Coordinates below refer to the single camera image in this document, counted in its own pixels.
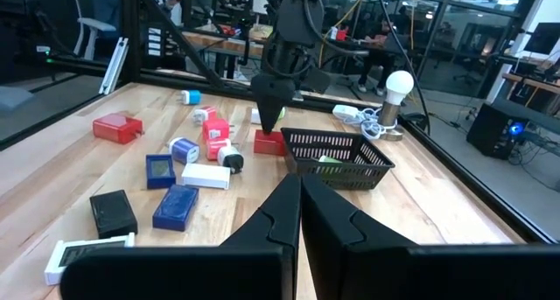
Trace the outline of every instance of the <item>computer tower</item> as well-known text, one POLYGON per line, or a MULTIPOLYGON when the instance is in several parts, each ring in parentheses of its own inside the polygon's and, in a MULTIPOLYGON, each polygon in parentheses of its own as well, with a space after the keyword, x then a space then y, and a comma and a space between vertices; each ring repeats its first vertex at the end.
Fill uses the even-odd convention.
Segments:
POLYGON ((483 104, 466 135, 466 141, 485 156, 508 159, 526 125, 527 119, 483 104))

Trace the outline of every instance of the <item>red block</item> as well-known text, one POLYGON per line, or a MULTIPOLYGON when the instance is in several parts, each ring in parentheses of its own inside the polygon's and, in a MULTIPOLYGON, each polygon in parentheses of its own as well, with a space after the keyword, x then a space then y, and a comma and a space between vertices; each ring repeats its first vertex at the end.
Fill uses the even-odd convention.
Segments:
POLYGON ((142 121, 112 113, 94 120, 94 136, 126 144, 143 133, 142 121))
POLYGON ((255 133, 255 153, 263 153, 267 155, 285 156, 286 144, 281 132, 273 131, 269 135, 258 129, 255 133))
POLYGON ((213 119, 202 123, 204 141, 229 138, 229 123, 223 119, 213 119))
POLYGON ((218 152, 222 147, 231 146, 231 141, 229 139, 214 139, 208 140, 206 142, 206 158, 208 160, 217 160, 218 152))

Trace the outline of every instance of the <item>blue box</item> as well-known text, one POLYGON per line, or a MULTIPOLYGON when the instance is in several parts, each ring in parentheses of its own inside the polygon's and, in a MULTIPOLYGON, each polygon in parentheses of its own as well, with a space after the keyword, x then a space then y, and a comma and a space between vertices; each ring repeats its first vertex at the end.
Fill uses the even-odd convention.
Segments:
POLYGON ((199 189, 172 185, 152 216, 155 228, 185 231, 189 213, 199 198, 199 189))
POLYGON ((146 187, 148 190, 168 188, 175 184, 172 155, 146 155, 146 187))

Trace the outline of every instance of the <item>black box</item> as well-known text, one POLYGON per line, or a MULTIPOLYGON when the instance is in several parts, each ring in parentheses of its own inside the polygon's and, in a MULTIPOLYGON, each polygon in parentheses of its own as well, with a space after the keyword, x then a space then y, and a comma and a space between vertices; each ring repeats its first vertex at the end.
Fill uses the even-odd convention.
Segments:
POLYGON ((123 190, 92 196, 89 203, 99 239, 138 233, 137 219, 123 190))
POLYGON ((525 126, 527 119, 507 115, 495 107, 483 104, 466 135, 466 141, 485 156, 508 159, 525 126))

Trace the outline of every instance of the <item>lamp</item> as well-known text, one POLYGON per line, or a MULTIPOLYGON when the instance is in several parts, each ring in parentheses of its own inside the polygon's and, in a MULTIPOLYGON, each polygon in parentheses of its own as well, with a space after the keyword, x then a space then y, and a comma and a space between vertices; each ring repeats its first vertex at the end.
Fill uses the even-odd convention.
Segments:
POLYGON ((381 107, 378 123, 387 129, 381 139, 397 141, 403 139, 403 132, 396 128, 396 117, 399 114, 401 102, 412 91, 414 79, 406 71, 396 71, 387 78, 387 97, 381 107))

